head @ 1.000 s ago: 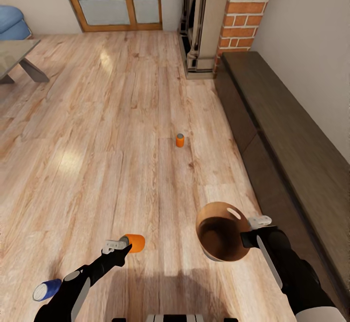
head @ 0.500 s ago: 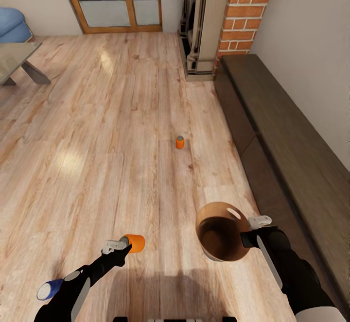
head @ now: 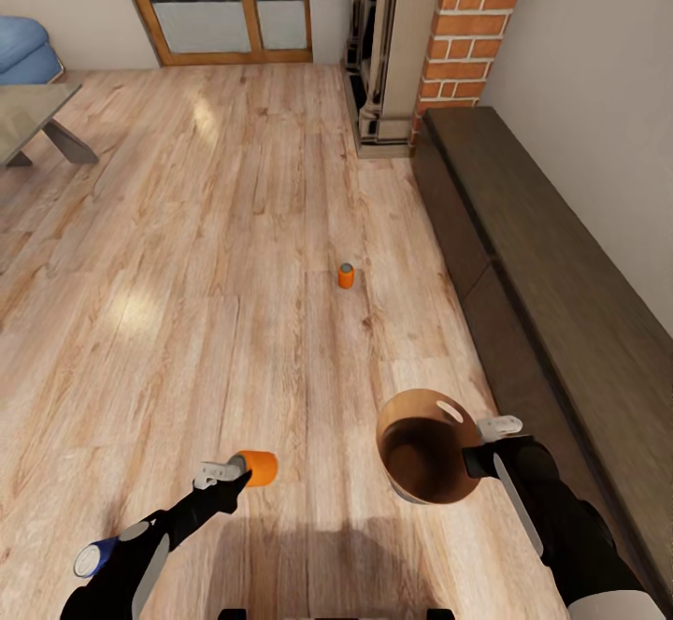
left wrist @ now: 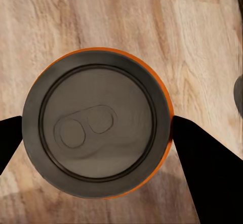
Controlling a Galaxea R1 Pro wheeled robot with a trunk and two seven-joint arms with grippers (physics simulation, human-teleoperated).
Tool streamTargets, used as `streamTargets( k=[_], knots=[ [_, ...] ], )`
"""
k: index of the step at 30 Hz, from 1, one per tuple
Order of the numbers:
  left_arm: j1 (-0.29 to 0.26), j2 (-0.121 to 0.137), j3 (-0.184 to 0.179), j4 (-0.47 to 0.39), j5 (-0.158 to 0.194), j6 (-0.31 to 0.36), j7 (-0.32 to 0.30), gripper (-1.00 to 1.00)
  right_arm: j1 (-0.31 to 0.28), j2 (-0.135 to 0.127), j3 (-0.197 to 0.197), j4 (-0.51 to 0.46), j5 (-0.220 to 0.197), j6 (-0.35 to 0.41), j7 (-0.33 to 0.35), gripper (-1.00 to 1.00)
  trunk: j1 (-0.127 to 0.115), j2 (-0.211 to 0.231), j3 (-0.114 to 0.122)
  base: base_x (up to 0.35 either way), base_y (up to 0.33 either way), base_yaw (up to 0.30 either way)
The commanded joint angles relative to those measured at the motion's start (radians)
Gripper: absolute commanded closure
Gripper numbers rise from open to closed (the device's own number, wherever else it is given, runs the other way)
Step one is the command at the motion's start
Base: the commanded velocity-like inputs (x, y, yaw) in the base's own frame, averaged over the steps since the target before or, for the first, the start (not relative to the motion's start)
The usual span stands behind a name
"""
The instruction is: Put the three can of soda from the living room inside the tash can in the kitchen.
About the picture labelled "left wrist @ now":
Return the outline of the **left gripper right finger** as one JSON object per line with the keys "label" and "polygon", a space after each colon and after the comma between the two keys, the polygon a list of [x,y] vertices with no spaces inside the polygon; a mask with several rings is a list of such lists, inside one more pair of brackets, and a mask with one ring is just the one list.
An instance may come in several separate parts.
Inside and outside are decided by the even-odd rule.
{"label": "left gripper right finger", "polygon": [[200,224],[243,224],[243,160],[179,116],[173,116],[173,141]]}

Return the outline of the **can of soda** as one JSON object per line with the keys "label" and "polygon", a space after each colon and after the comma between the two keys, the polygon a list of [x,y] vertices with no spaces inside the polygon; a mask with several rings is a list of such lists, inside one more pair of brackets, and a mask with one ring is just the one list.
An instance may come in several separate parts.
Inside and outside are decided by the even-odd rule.
{"label": "can of soda", "polygon": [[27,155],[69,195],[106,200],[148,182],[173,142],[174,109],[159,75],[114,48],[70,52],[32,85],[22,114]]}

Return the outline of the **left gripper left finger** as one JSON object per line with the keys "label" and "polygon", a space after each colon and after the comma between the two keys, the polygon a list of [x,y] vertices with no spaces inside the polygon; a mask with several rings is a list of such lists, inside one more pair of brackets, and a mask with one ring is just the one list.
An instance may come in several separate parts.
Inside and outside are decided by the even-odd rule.
{"label": "left gripper left finger", "polygon": [[0,121],[0,175],[22,140],[21,116]]}

